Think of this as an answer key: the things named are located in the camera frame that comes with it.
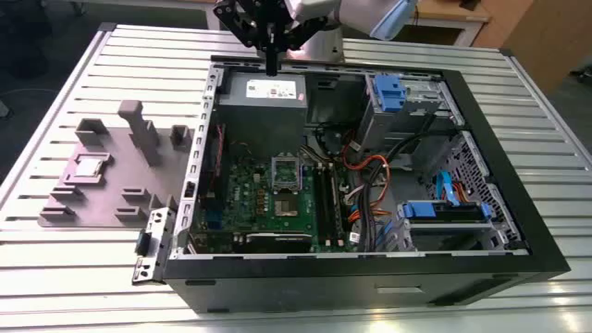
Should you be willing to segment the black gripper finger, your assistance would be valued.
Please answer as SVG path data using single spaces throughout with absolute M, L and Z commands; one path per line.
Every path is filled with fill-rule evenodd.
M 280 69 L 280 54 L 287 51 L 296 51 L 308 39 L 325 27 L 328 17 L 308 19 L 304 23 L 289 28 L 295 21 L 288 18 L 279 18 L 272 23 L 272 75 L 277 75 Z
M 217 1 L 213 6 L 213 14 L 225 28 L 233 33 L 247 48 L 255 47 L 263 53 L 265 60 L 265 73 L 272 76 L 272 24 L 265 26 L 237 26 L 232 19 L 235 16 L 233 1 Z

